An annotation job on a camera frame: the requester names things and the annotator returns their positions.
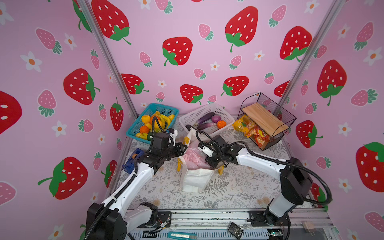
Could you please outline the white canvas tote bag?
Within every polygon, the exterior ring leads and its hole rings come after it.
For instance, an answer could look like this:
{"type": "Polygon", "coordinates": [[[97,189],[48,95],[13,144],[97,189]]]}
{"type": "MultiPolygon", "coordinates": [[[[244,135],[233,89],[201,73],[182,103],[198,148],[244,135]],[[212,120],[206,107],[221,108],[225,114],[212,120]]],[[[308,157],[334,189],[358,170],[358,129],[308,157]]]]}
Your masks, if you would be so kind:
{"type": "MultiPolygon", "coordinates": [[[[197,130],[191,130],[184,137],[183,144],[187,145],[188,148],[198,149],[199,141],[196,137],[197,130]]],[[[208,183],[210,182],[214,174],[223,174],[224,165],[219,166],[213,170],[198,169],[188,170],[186,165],[182,162],[183,156],[178,157],[178,168],[177,171],[181,172],[180,191],[189,193],[202,193],[208,183]]]]}

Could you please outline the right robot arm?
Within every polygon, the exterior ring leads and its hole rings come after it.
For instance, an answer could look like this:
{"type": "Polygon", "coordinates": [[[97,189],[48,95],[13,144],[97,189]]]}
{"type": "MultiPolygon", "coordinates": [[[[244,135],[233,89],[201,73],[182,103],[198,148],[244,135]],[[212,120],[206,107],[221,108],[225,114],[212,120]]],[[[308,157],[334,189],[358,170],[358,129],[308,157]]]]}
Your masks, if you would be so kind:
{"type": "Polygon", "coordinates": [[[222,137],[212,138],[203,131],[197,131],[199,150],[206,156],[209,164],[222,162],[224,165],[233,163],[250,167],[280,180],[281,193],[268,204],[257,222],[264,222],[268,226],[277,226],[281,218],[305,202],[326,206],[332,202],[332,192],[326,182],[315,172],[304,167],[297,158],[281,160],[253,152],[243,141],[228,144],[222,137]],[[308,199],[314,177],[324,187],[326,199],[316,201],[308,199]]]}

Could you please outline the pink plastic grocery bag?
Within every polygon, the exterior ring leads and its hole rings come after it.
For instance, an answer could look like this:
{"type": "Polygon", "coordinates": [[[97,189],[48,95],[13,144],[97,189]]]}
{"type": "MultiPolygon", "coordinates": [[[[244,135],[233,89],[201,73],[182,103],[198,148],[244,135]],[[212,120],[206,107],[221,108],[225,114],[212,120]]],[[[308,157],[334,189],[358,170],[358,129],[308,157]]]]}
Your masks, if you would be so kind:
{"type": "Polygon", "coordinates": [[[196,149],[188,148],[183,155],[183,164],[186,165],[188,170],[206,169],[213,170],[206,161],[206,155],[196,149]]]}

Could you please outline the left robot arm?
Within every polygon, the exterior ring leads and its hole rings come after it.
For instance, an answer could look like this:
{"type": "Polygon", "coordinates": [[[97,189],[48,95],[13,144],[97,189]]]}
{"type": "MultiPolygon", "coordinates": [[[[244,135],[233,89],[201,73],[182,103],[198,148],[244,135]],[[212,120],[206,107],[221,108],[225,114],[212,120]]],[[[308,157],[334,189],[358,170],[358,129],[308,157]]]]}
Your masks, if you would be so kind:
{"type": "Polygon", "coordinates": [[[157,222],[158,208],[153,204],[145,202],[132,211],[128,208],[164,162],[186,152],[187,146],[176,142],[177,134],[174,129],[154,134],[149,149],[135,159],[135,169],[129,178],[101,204],[89,207],[86,240],[124,240],[137,227],[157,222]]]}

